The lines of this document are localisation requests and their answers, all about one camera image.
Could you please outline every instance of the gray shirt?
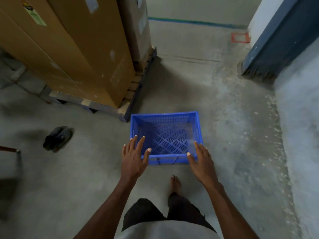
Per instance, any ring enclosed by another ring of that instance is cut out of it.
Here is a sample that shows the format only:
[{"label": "gray shirt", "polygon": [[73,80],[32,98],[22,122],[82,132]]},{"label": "gray shirt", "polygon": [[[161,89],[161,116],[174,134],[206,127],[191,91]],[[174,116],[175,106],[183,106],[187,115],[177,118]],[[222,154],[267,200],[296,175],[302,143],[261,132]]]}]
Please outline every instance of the gray shirt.
[{"label": "gray shirt", "polygon": [[143,222],[127,228],[116,237],[116,239],[169,238],[220,239],[217,233],[211,229],[185,221]]}]

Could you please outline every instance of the box label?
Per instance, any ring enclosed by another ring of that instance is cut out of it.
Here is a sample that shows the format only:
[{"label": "box label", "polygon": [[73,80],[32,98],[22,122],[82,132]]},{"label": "box label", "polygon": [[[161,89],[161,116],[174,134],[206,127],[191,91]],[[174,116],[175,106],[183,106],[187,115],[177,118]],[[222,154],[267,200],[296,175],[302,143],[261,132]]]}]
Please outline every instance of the box label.
[{"label": "box label", "polygon": [[85,0],[85,2],[91,14],[93,14],[99,7],[97,0]]},{"label": "box label", "polygon": [[33,18],[33,20],[36,22],[36,24],[41,26],[46,26],[46,23],[42,20],[40,15],[37,13],[37,11],[32,7],[32,5],[29,2],[25,0],[20,0],[20,2],[22,3],[22,6],[27,11],[27,13],[29,13],[30,16]]},{"label": "box label", "polygon": [[142,34],[144,28],[146,27],[147,21],[148,21],[148,16],[147,16],[147,11],[145,10],[143,16],[138,21],[138,28],[139,28],[140,34]]},{"label": "box label", "polygon": [[138,9],[139,9],[142,5],[142,0],[137,0],[137,1],[138,1]]}]

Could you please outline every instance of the cardboard box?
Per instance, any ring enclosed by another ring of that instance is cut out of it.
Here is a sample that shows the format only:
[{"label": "cardboard box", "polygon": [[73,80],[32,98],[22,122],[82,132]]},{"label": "cardboard box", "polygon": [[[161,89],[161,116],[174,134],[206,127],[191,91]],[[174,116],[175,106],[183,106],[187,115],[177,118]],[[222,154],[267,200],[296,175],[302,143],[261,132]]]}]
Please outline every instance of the cardboard box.
[{"label": "cardboard box", "polygon": [[142,60],[151,47],[146,0],[117,0],[133,61]]},{"label": "cardboard box", "polygon": [[135,71],[116,0],[0,0],[0,45],[50,88],[118,107]]}]

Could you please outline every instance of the bare foot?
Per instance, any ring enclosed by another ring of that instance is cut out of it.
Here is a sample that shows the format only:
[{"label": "bare foot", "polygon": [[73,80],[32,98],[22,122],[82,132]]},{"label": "bare foot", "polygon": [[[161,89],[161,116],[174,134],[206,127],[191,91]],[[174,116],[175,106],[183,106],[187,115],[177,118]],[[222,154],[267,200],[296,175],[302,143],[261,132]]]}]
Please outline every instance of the bare foot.
[{"label": "bare foot", "polygon": [[176,192],[177,194],[181,195],[181,182],[179,181],[178,177],[175,175],[171,176],[171,191],[170,194]]}]

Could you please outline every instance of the blue plastic crate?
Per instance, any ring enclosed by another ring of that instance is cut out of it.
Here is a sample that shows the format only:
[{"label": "blue plastic crate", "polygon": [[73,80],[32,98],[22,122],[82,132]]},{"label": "blue plastic crate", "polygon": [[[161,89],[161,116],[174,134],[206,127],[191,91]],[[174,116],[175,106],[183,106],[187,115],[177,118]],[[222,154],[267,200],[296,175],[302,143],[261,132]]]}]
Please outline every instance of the blue plastic crate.
[{"label": "blue plastic crate", "polygon": [[142,158],[152,148],[150,165],[188,164],[186,153],[197,160],[194,141],[203,143],[198,112],[132,114],[131,138],[145,136]]}]

